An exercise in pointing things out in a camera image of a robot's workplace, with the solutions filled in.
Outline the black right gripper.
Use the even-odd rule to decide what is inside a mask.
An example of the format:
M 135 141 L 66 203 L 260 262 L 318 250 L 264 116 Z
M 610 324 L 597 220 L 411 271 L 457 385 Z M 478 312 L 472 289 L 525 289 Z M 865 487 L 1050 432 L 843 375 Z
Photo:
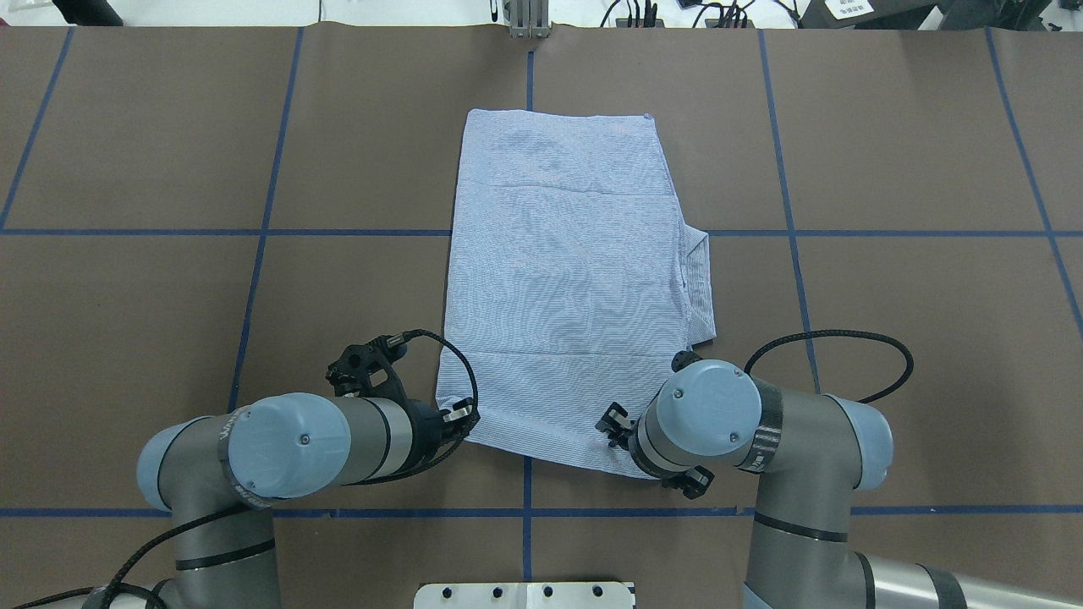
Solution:
M 643 414 L 632 420 L 619 403 L 611 403 L 596 422 L 595 429 L 606 436 L 609 448 L 627 448 L 635 465 L 643 472 L 660 479 L 664 488 L 679 491 L 688 500 L 703 497 L 714 482 L 715 474 L 703 466 L 678 474 L 678 450 L 662 430 L 657 414 Z

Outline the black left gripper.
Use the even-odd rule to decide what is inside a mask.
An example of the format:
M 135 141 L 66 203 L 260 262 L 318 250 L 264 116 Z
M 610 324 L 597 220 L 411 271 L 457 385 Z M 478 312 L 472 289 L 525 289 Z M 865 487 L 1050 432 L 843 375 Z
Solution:
M 410 398 L 404 409 L 412 424 L 409 455 L 404 459 L 405 471 L 430 468 L 443 458 L 444 444 L 464 441 L 480 422 L 477 397 L 461 398 L 451 405 L 432 405 Z

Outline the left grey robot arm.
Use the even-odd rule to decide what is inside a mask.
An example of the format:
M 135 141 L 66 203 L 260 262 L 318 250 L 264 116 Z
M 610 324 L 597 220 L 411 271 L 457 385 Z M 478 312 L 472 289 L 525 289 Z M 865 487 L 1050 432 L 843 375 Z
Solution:
M 421 472 L 478 419 L 475 398 L 431 409 L 410 398 L 293 392 L 152 436 L 135 477 L 173 520 L 175 597 L 166 605 L 278 608 L 274 505 Z

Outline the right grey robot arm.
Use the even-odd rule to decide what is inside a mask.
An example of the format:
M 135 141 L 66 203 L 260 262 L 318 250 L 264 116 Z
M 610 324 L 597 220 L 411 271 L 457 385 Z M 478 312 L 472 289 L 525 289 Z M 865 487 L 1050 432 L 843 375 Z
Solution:
M 893 433 L 866 403 L 777 387 L 691 351 L 639 416 L 596 428 L 665 488 L 693 500 L 730 465 L 758 477 L 745 608 L 1079 608 L 1080 601 L 852 550 L 854 493 L 878 488 Z

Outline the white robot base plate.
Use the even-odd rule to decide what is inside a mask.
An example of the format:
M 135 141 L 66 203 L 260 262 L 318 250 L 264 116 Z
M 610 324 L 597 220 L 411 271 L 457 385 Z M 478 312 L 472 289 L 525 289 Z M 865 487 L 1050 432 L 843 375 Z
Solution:
M 635 608 L 635 585 L 619 581 L 425 584 L 414 608 Z

